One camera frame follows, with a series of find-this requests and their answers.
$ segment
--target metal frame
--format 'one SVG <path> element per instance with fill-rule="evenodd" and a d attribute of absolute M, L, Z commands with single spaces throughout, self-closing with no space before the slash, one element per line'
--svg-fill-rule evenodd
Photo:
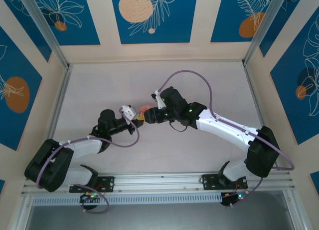
<path fill-rule="evenodd" d="M 67 91 L 70 75 L 72 73 L 72 67 L 70 66 L 64 56 L 58 41 L 52 33 L 52 30 L 45 21 L 41 11 L 37 7 L 34 0 L 21 0 L 26 9 L 30 13 L 33 21 L 41 31 L 45 40 L 49 44 L 52 51 L 56 54 L 59 62 L 65 67 L 66 72 L 61 84 L 60 92 L 56 101 L 55 109 L 52 115 L 50 128 L 48 131 L 48 138 L 52 138 L 56 129 L 59 114 L 62 108 L 63 100 Z M 251 45 L 243 60 L 244 71 L 247 77 L 247 81 L 254 99 L 258 117 L 262 125 L 264 125 L 262 111 L 256 97 L 253 83 L 251 82 L 249 69 L 247 63 L 251 60 L 253 54 L 258 49 L 260 42 L 265 36 L 269 26 L 271 25 L 275 15 L 277 14 L 283 0 L 273 0 L 267 10 L 267 15 L 263 18 L 260 28 L 258 28 Z M 140 195 L 152 195 L 163 196 L 163 194 L 171 195 L 176 198 L 181 196 L 206 196 L 220 194 L 221 192 L 231 192 L 232 190 L 224 191 L 205 191 L 202 183 L 200 183 L 200 177 L 203 174 L 211 173 L 165 173 L 165 174 L 104 174 L 114 176 L 116 178 L 114 185 L 114 192 L 108 194 L 110 198 L 114 199 L 130 199 L 130 196 Z M 247 183 L 249 189 L 252 189 L 259 181 L 259 178 L 255 176 L 248 176 Z M 310 230 L 312 229 L 310 221 L 306 212 L 302 206 L 298 193 L 295 191 L 295 186 L 291 179 L 289 172 L 287 171 L 272 171 L 268 178 L 264 179 L 261 186 L 257 191 L 274 191 L 281 190 L 284 193 L 287 206 L 291 215 L 295 229 Z M 56 203 L 59 199 L 74 199 L 77 195 L 68 193 L 68 187 L 62 186 L 54 193 L 48 193 L 45 190 L 39 190 L 35 187 L 35 184 L 29 180 L 25 182 L 23 192 L 20 197 L 20 209 L 17 213 L 13 224 L 12 230 L 23 230 L 26 227 L 27 220 L 31 211 L 33 203 L 39 204 L 39 199 L 51 199 L 50 204 Z M 211 202 L 207 199 L 203 199 L 203 202 Z M 59 204 L 70 204 L 68 201 L 60 201 Z"/>
<path fill-rule="evenodd" d="M 110 205 L 139 205 L 139 204 L 195 204 L 195 203 L 221 203 L 221 193 L 196 194 L 105 194 Z M 96 198 L 86 205 L 106 205 L 104 199 Z M 33 206 L 79 206 L 80 198 L 73 196 L 36 197 Z"/>
<path fill-rule="evenodd" d="M 269 4 L 269 7 L 266 11 L 266 14 L 261 21 L 251 43 L 250 46 L 247 50 L 247 53 L 243 59 L 244 66 L 246 66 L 251 58 L 253 57 L 254 53 L 256 50 L 259 48 L 259 45 L 263 38 L 265 37 L 265 34 L 267 33 L 271 23 L 273 22 L 277 12 L 279 11 L 282 3 L 284 0 L 272 0 L 271 3 Z"/>
<path fill-rule="evenodd" d="M 244 65 L 244 70 L 245 70 L 245 73 L 247 76 L 247 81 L 248 81 L 248 84 L 250 87 L 250 91 L 251 91 L 252 97 L 254 99 L 254 103 L 256 106 L 259 120 L 260 120 L 262 125 L 265 125 L 262 111 L 260 108 L 260 104 L 259 104 L 258 98 L 256 96 L 255 87 L 251 81 L 249 67 L 245 63 L 243 65 Z M 283 166 L 283 163 L 280 159 L 278 159 L 276 161 L 276 166 Z M 307 213 L 302 205 L 301 199 L 298 196 L 297 191 L 296 190 L 283 190 L 283 193 L 284 193 L 286 204 L 288 206 L 290 217 L 292 219 L 292 222 L 294 224 L 295 229 L 297 229 L 297 230 L 312 230 L 313 227 L 311 226 L 310 220 L 309 220 L 308 215 L 307 215 Z"/>
<path fill-rule="evenodd" d="M 62 104 L 63 104 L 63 100 L 66 94 L 66 90 L 70 81 L 70 77 L 71 77 L 71 73 L 73 70 L 73 65 L 69 65 L 69 67 L 67 68 L 67 70 L 65 71 L 61 86 L 60 86 L 60 91 L 58 94 L 58 98 L 56 100 L 55 103 L 55 107 L 53 110 L 53 114 L 52 114 L 52 119 L 51 119 L 51 123 L 50 123 L 50 127 L 49 127 L 49 131 L 47 134 L 47 138 L 51 139 L 53 138 L 55 129 L 56 129 L 56 125 L 58 124 L 58 120 L 59 120 L 59 116 L 61 113 L 61 109 L 62 109 Z"/>
<path fill-rule="evenodd" d="M 57 100 L 57 106 L 54 110 L 50 133 L 53 136 L 55 127 L 57 125 L 58 116 L 61 111 L 63 104 L 63 99 L 67 90 L 67 86 L 70 79 L 72 68 L 65 74 L 59 97 Z M 251 93 L 255 102 L 256 110 L 260 118 L 260 122 L 263 124 L 262 113 L 259 108 L 259 103 L 255 95 L 254 86 L 250 81 L 249 70 L 244 68 L 247 81 L 251 89 Z M 212 173 L 163 173 L 163 174 L 101 174 L 101 176 L 114 176 L 116 178 L 114 191 L 109 193 L 109 197 L 122 196 L 125 199 L 129 199 L 130 196 L 139 196 L 139 195 L 149 195 L 161 196 L 163 194 L 173 195 L 176 197 L 181 196 L 197 196 L 201 194 L 209 193 L 221 193 L 221 192 L 232 192 L 233 190 L 224 190 L 224 191 L 205 191 L 203 185 L 200 182 L 200 177 L 203 174 L 212 174 Z M 248 176 L 247 184 L 248 189 L 252 189 L 259 182 L 259 178 L 256 176 Z M 257 191 L 283 191 L 289 212 L 295 226 L 295 229 L 301 230 L 311 230 L 310 222 L 308 217 L 300 206 L 302 203 L 297 196 L 295 191 L 295 186 L 288 171 L 271 171 L 269 177 L 264 179 Z M 12 225 L 12 230 L 20 230 L 20 226 L 26 226 L 27 219 L 30 213 L 30 207 L 33 203 L 36 203 L 40 198 L 45 198 L 48 200 L 52 199 L 56 202 L 60 201 L 60 205 L 69 205 L 67 201 L 63 202 L 61 199 L 74 199 L 75 196 L 79 195 L 70 194 L 68 192 L 67 186 L 61 186 L 57 191 L 53 193 L 48 193 L 45 190 L 39 190 L 36 188 L 35 183 L 30 180 L 26 180 L 23 192 L 21 197 L 24 201 L 21 204 L 21 210 L 17 215 L 17 223 Z"/>
<path fill-rule="evenodd" d="M 61 65 L 64 68 L 67 68 L 69 65 L 68 61 L 65 55 L 63 54 L 57 39 L 55 38 L 50 26 L 45 20 L 35 0 L 21 0 L 21 1 L 23 5 L 25 6 L 26 10 L 29 12 L 32 20 L 38 27 L 39 31 L 43 35 L 45 41 L 48 43 L 48 45 L 52 49 L 52 52 L 55 53 Z"/>
<path fill-rule="evenodd" d="M 158 174 L 103 174 L 113 176 L 113 192 L 109 195 L 122 194 L 194 194 L 194 193 L 223 193 L 233 190 L 204 190 L 200 182 L 203 174 L 213 173 L 158 173 Z M 260 178 L 247 176 L 248 189 L 258 184 Z M 257 191 L 294 190 L 295 186 L 288 171 L 271 171 Z M 38 189 L 34 182 L 27 180 L 22 190 L 22 196 L 73 196 L 67 185 L 61 186 L 53 193 Z"/>

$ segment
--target white table surface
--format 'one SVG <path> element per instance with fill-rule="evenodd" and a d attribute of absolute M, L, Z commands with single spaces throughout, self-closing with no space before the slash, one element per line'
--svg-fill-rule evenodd
<path fill-rule="evenodd" d="M 120 118 L 122 105 L 155 107 L 150 94 L 172 73 L 190 69 L 201 73 L 213 89 L 214 112 L 246 126 L 260 122 L 241 62 L 143 61 L 75 64 L 59 116 L 54 139 L 86 137 L 97 125 L 100 112 L 112 109 Z M 176 88 L 187 102 L 209 103 L 205 83 L 196 75 L 175 76 L 167 87 Z M 183 128 L 173 123 L 176 128 Z M 145 123 L 140 141 L 131 148 L 110 146 L 101 154 L 77 160 L 103 173 L 154 173 L 218 171 L 230 160 L 243 156 L 231 143 L 207 132 L 188 128 L 179 133 L 168 123 Z M 136 139 L 128 131 L 112 137 L 127 145 Z"/>

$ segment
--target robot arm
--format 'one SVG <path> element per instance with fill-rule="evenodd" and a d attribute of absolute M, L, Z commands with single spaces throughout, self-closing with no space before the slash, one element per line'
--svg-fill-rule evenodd
<path fill-rule="evenodd" d="M 143 125 L 143 121 L 137 119 L 138 111 L 133 107 L 123 106 L 121 112 L 137 128 Z M 76 166 L 73 162 L 86 155 L 102 153 L 109 147 L 109 142 L 94 139 L 94 137 L 112 141 L 112 135 L 124 130 L 128 130 L 130 134 L 133 134 L 135 128 L 127 119 L 124 117 L 116 119 L 113 110 L 103 110 L 98 119 L 98 125 L 93 128 L 87 138 L 76 143 L 68 141 L 69 144 L 54 156 L 41 174 L 40 186 L 49 192 L 57 190 L 62 184 L 82 184 L 95 188 L 98 173 L 85 165 Z M 49 156 L 65 143 L 59 143 L 53 139 L 46 140 L 25 169 L 24 175 L 36 182 Z"/>
<path fill-rule="evenodd" d="M 249 135 L 248 132 L 258 135 L 277 147 L 278 144 L 271 129 L 263 126 L 257 130 L 216 114 L 215 118 L 206 106 L 196 102 L 188 104 L 173 87 L 163 92 L 155 91 L 152 98 L 158 102 L 159 106 L 144 113 L 147 123 L 178 121 L 184 126 L 215 134 L 238 146 L 247 154 L 244 159 L 224 164 L 221 169 L 222 175 L 219 178 L 222 185 L 225 186 L 249 174 L 262 178 L 268 176 L 279 154 L 268 145 Z M 247 131 L 240 131 L 236 126 Z"/>

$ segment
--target black cable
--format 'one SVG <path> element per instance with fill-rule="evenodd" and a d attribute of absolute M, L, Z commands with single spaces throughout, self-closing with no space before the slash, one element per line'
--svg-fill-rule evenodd
<path fill-rule="evenodd" d="M 188 127 L 188 126 L 186 126 L 185 129 L 183 129 L 183 130 L 178 130 L 178 129 L 175 129 L 175 128 L 172 126 L 172 122 L 173 122 L 173 121 L 170 121 L 170 122 L 169 122 L 169 125 L 173 128 L 173 130 L 176 130 L 176 131 L 178 131 L 178 132 L 184 132 L 184 131 L 187 129 L 187 127 Z"/>

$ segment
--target blue wall panel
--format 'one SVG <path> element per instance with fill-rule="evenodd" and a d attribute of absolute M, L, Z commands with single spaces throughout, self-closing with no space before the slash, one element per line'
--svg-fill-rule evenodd
<path fill-rule="evenodd" d="M 297 143 L 319 133 L 319 8 L 271 71 Z"/>
<path fill-rule="evenodd" d="M 315 173 L 312 173 L 310 174 L 310 177 L 314 183 L 314 186 L 317 190 L 317 193 L 319 195 L 319 171 L 318 172 L 315 172 Z"/>
<path fill-rule="evenodd" d="M 300 0 L 284 0 L 259 47 L 265 57 Z"/>
<path fill-rule="evenodd" d="M 211 42 L 251 41 L 270 2 L 221 0 Z"/>
<path fill-rule="evenodd" d="M 112 0 L 121 44 L 188 43 L 196 0 Z"/>
<path fill-rule="evenodd" d="M 2 190 L 4 188 L 4 184 L 5 184 L 5 181 L 0 179 L 0 196 L 1 196 Z"/>
<path fill-rule="evenodd" d="M 35 0 L 60 45 L 100 44 L 86 0 Z"/>
<path fill-rule="evenodd" d="M 17 150 L 42 77 L 0 27 L 0 143 Z"/>
<path fill-rule="evenodd" d="M 10 8 L 15 18 L 20 22 L 25 32 L 29 35 L 33 43 L 36 45 L 45 60 L 48 62 L 52 50 L 46 43 L 39 29 L 36 27 L 21 0 L 4 0 L 4 2 Z"/>

